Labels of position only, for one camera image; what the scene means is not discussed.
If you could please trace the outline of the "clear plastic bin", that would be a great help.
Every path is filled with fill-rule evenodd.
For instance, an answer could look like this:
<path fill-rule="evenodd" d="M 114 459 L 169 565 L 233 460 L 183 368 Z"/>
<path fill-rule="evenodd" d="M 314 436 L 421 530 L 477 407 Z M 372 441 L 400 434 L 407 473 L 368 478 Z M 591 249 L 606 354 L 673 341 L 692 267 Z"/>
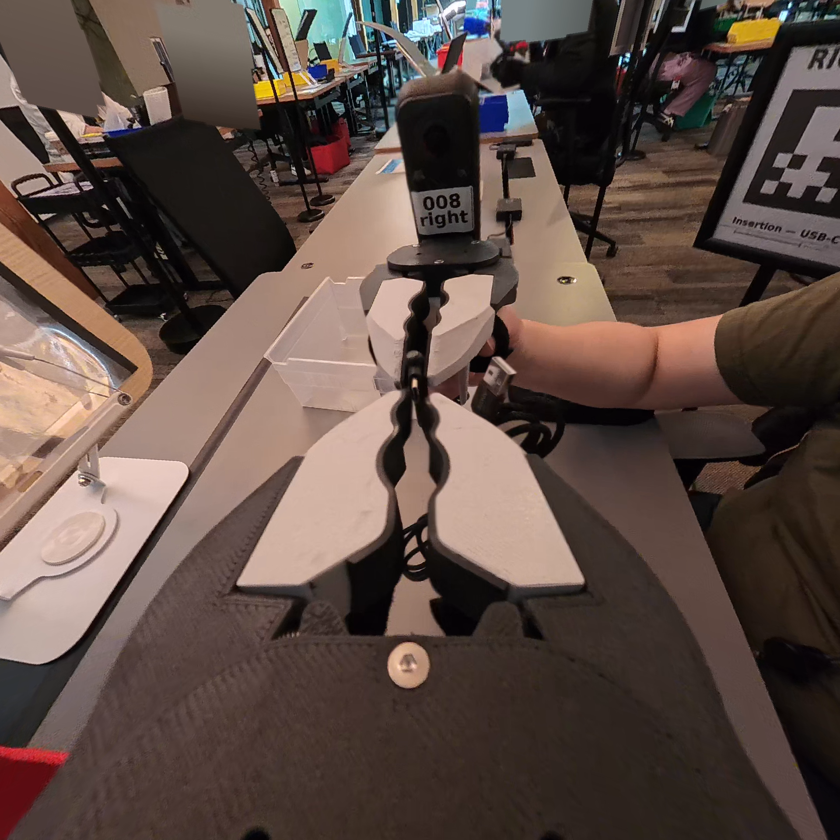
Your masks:
<path fill-rule="evenodd" d="M 370 350 L 362 280 L 326 278 L 265 354 L 302 406 L 354 413 L 395 390 Z"/>

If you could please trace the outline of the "person's right hand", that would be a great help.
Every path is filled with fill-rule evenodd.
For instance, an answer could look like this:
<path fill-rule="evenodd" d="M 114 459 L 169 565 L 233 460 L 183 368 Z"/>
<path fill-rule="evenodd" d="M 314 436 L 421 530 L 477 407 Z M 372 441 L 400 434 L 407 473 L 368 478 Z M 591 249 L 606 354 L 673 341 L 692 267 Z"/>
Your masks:
<path fill-rule="evenodd" d="M 427 364 L 427 387 L 430 393 L 440 394 L 458 405 L 469 403 L 469 390 L 481 382 L 494 357 L 508 359 L 513 355 L 520 340 L 522 320 L 511 307 L 496 312 L 492 328 L 487 327 L 476 335 L 467 333 L 466 327 L 450 330 L 443 344 L 444 355 L 438 350 L 432 352 L 433 359 Z"/>

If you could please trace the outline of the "black pole stand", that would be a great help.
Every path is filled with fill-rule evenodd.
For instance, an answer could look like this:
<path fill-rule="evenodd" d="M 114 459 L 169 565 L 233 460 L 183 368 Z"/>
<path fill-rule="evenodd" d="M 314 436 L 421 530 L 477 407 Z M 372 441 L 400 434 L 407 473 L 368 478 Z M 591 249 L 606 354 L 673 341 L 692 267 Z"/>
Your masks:
<path fill-rule="evenodd" d="M 171 353 L 186 355 L 221 319 L 231 300 L 220 288 L 186 293 L 182 307 L 161 316 L 157 337 Z"/>

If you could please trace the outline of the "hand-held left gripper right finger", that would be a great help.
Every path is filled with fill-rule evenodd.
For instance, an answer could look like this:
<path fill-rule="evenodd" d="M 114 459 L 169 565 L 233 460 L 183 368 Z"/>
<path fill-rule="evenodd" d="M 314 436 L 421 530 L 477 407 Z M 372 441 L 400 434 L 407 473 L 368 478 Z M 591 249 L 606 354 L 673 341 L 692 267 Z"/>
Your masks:
<path fill-rule="evenodd" d="M 429 397 L 429 579 L 462 613 L 582 592 L 585 577 L 524 450 L 440 394 Z"/>

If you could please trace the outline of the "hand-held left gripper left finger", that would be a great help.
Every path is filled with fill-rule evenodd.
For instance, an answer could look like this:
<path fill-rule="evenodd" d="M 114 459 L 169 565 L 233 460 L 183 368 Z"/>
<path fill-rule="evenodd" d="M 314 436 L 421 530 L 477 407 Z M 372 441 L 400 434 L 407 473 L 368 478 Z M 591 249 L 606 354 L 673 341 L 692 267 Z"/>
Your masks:
<path fill-rule="evenodd" d="M 326 602 L 351 634 L 384 635 L 404 570 L 404 394 L 351 415 L 290 465 L 237 588 Z"/>

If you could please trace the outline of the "wooden instruction board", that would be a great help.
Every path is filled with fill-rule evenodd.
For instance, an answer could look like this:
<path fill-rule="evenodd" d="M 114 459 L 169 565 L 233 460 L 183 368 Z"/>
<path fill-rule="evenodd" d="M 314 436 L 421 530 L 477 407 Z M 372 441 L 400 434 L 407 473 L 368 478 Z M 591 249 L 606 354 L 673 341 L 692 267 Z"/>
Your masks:
<path fill-rule="evenodd" d="M 142 343 L 15 231 L 1 233 L 2 548 L 148 391 Z"/>

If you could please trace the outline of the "marker sign on easel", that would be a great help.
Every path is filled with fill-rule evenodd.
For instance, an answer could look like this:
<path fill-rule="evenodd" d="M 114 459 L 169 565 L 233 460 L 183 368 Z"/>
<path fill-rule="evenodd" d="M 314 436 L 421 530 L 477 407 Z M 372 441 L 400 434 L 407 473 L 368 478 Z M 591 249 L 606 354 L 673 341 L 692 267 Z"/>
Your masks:
<path fill-rule="evenodd" d="M 838 272 L 838 19 L 784 24 L 755 78 L 695 240 L 758 267 L 741 306 L 778 271 Z"/>

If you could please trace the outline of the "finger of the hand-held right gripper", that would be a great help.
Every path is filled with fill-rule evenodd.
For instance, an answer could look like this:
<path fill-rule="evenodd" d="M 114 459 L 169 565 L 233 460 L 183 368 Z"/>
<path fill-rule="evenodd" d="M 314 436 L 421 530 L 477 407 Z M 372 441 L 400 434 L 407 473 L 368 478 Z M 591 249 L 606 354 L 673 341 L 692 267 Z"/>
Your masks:
<path fill-rule="evenodd" d="M 492 275 L 447 279 L 428 347 L 427 383 L 444 384 L 469 367 L 491 337 L 496 313 L 491 306 Z"/>
<path fill-rule="evenodd" d="M 378 388 L 401 386 L 406 357 L 411 352 L 427 357 L 426 318 L 427 291 L 421 280 L 407 277 L 383 280 L 366 314 Z"/>

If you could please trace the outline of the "yellow plastic bin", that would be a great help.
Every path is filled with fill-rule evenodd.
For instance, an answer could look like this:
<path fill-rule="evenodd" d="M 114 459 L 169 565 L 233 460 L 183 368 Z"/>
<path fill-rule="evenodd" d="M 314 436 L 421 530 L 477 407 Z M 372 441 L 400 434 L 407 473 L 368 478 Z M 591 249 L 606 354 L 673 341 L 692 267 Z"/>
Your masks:
<path fill-rule="evenodd" d="M 280 78 L 273 80 L 260 80 L 254 84 L 255 97 L 262 100 L 292 101 L 298 99 L 312 98 L 318 85 L 308 73 L 294 72 L 289 77 L 282 74 Z"/>

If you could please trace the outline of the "person's olive shirt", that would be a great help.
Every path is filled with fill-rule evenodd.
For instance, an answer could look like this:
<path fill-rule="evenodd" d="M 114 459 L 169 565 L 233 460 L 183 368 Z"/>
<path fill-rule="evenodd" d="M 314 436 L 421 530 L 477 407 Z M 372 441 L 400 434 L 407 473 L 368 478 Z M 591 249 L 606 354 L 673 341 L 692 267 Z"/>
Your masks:
<path fill-rule="evenodd" d="M 814 413 L 779 473 L 726 495 L 707 541 L 754 648 L 774 638 L 838 656 L 838 275 L 724 314 L 722 381 L 738 402 Z"/>

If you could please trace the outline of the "white stand base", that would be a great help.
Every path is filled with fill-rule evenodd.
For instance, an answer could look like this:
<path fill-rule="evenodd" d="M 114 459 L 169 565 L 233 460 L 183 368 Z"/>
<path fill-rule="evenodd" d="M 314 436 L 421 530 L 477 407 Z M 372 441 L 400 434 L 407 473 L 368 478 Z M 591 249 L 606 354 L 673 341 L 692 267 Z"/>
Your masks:
<path fill-rule="evenodd" d="M 99 454 L 132 401 L 112 393 L 2 502 L 2 660 L 46 665 L 76 646 L 184 487 L 181 461 Z"/>

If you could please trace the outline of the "red plastic bin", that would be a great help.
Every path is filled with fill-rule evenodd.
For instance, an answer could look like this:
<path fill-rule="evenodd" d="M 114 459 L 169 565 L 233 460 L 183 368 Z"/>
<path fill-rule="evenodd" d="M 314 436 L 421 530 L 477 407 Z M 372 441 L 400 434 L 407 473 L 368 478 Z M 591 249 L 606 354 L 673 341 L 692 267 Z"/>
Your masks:
<path fill-rule="evenodd" d="M 1 747 L 1 838 L 7 839 L 29 811 L 68 752 Z"/>
<path fill-rule="evenodd" d="M 325 132 L 311 123 L 310 157 L 320 175 L 335 175 L 350 165 L 352 143 L 345 117 L 331 122 Z"/>

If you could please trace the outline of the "person's right forearm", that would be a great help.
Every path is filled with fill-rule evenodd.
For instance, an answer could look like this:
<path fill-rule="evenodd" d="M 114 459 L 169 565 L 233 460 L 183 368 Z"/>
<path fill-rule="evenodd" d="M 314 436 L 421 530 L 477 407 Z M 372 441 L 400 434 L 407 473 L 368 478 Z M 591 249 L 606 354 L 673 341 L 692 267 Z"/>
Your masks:
<path fill-rule="evenodd" d="M 583 406 L 669 411 L 740 404 L 718 367 L 720 320 L 653 328 L 522 320 L 511 363 L 522 386 Z"/>

